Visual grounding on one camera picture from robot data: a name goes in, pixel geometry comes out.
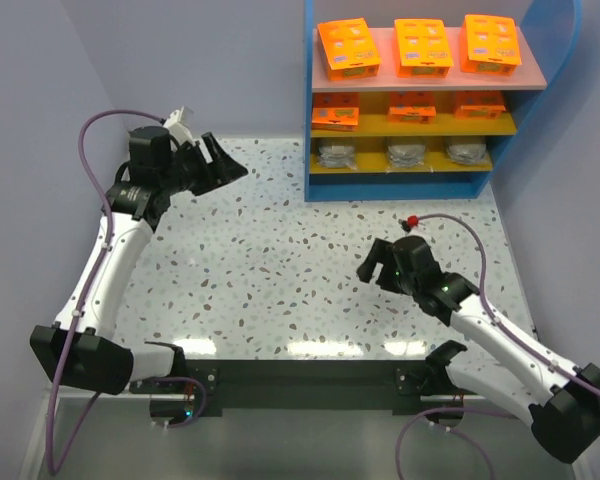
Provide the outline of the orange Scrub Mommy box top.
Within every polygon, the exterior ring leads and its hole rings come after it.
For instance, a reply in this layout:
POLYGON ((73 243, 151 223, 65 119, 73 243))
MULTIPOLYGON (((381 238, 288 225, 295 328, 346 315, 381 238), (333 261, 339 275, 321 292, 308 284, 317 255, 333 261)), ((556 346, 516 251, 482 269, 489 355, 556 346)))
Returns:
POLYGON ((497 119, 507 111, 504 96, 497 90, 457 91, 453 99, 456 118, 497 119))

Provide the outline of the bagged silver sponges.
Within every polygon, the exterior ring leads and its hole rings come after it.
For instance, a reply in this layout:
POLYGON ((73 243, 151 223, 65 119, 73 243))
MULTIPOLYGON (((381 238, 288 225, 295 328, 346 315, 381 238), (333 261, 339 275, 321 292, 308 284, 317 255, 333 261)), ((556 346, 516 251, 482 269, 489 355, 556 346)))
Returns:
POLYGON ((329 169, 356 170, 356 145, 352 138, 313 140, 317 164, 329 169))
POLYGON ((385 146, 390 170, 414 168, 424 164, 427 143, 422 137, 389 137, 385 146))
POLYGON ((448 136, 444 139, 449 158, 460 165, 486 162, 487 147, 483 136, 448 136))

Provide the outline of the orange scrub daddy box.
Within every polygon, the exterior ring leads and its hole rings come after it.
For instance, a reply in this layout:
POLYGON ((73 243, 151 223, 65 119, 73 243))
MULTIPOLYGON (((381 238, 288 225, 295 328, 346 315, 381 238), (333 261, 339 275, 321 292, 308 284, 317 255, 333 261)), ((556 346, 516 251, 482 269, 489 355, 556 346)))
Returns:
POLYGON ((359 125, 359 95, 354 92, 314 93, 313 130, 355 131, 359 125))
POLYGON ((464 73, 511 76, 522 64, 513 18, 467 14, 458 38, 464 73))

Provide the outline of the orange sponge box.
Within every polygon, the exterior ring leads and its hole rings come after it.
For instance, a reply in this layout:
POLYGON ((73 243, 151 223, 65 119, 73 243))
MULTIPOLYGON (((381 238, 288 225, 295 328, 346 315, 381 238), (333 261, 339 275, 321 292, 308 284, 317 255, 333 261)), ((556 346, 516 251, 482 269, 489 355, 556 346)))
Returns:
POLYGON ((374 77, 382 60, 364 18, 319 23, 317 33, 329 81, 374 77))
POLYGON ((440 19, 396 19, 393 39, 398 77, 444 78, 454 66, 445 24, 440 19))

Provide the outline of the orange Scrub Daddy box top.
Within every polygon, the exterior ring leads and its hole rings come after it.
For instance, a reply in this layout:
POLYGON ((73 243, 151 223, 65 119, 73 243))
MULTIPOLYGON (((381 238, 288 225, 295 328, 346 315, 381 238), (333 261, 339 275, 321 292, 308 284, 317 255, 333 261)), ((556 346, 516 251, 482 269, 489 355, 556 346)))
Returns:
POLYGON ((522 64, 513 18, 467 14, 458 38, 464 73, 511 76, 522 64))

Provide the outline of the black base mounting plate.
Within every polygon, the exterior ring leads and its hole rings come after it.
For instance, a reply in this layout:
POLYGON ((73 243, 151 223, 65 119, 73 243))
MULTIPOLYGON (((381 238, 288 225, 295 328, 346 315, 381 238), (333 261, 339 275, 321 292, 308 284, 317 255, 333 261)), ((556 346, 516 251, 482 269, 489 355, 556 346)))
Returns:
POLYGON ((362 410, 408 415, 468 392, 424 360, 189 360, 205 414, 229 409, 362 410))

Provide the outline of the blue pink yellow shelf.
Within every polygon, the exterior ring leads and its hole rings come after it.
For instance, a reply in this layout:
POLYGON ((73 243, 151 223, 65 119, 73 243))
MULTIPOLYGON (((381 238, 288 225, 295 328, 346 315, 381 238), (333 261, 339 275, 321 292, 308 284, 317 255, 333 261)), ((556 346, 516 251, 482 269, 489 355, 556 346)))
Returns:
POLYGON ((522 64, 511 76, 464 73, 453 66, 444 78, 401 78, 396 74, 394 32, 373 28, 382 63, 374 77, 329 81, 314 20, 314 4, 304 6, 305 190, 308 201, 441 200, 478 197, 495 171, 511 158, 531 130, 530 124, 574 53, 582 20, 579 1, 534 1, 517 27, 522 64), (497 119, 456 118, 457 91, 500 91, 507 111, 497 119), (391 92, 431 92, 437 116, 432 123, 388 120, 391 92), (354 92, 360 117, 355 131, 313 130, 314 93, 354 92), (446 152, 448 136, 483 136, 484 164, 460 165, 446 152), (422 137, 424 164, 390 170, 385 142, 389 137, 422 137), (357 169, 329 169, 317 164, 314 139, 352 138, 357 169))

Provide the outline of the orange Scrub Mommy box bottom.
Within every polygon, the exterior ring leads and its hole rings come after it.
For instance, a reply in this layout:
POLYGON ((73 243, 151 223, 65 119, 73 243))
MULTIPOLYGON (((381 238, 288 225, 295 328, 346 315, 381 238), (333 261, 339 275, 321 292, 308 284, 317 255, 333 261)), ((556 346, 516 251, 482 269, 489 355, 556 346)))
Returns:
POLYGON ((431 92, 391 92, 387 117, 391 122, 432 123, 436 118, 435 97, 431 92))

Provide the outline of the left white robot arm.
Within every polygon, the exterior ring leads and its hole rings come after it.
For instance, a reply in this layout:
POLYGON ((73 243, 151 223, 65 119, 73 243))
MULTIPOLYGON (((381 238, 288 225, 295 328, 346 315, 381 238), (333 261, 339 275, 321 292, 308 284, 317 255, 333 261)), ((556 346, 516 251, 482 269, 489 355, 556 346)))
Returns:
POLYGON ((52 325, 35 327, 30 337, 54 385, 117 395, 135 381, 183 374, 179 347, 149 342, 131 350, 116 344, 118 310, 172 196, 201 196, 247 173, 210 132, 199 140, 177 135, 174 127, 131 132, 129 159, 106 191, 96 242, 71 298, 52 325))

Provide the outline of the orange scrub mommy box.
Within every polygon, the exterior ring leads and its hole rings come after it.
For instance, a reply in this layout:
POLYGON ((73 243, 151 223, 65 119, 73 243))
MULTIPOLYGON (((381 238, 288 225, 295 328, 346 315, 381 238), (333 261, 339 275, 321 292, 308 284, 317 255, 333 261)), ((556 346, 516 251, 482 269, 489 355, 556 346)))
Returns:
POLYGON ((391 122, 432 123, 436 118, 435 97, 431 92, 391 92, 387 117, 391 122))
POLYGON ((497 119, 507 111, 504 96, 497 90, 457 91, 453 99, 456 118, 497 119))

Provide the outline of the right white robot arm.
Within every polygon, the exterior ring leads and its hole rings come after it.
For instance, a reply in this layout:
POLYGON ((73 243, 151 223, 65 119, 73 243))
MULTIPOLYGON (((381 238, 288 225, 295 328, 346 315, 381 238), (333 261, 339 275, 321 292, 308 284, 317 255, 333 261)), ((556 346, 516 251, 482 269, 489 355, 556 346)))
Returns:
POLYGON ((484 373, 449 363, 450 382, 520 419, 553 458, 572 464, 600 437, 600 368, 581 367, 527 335, 469 280, 443 271, 423 238, 375 239, 356 274, 410 296, 490 354, 495 364, 484 373))

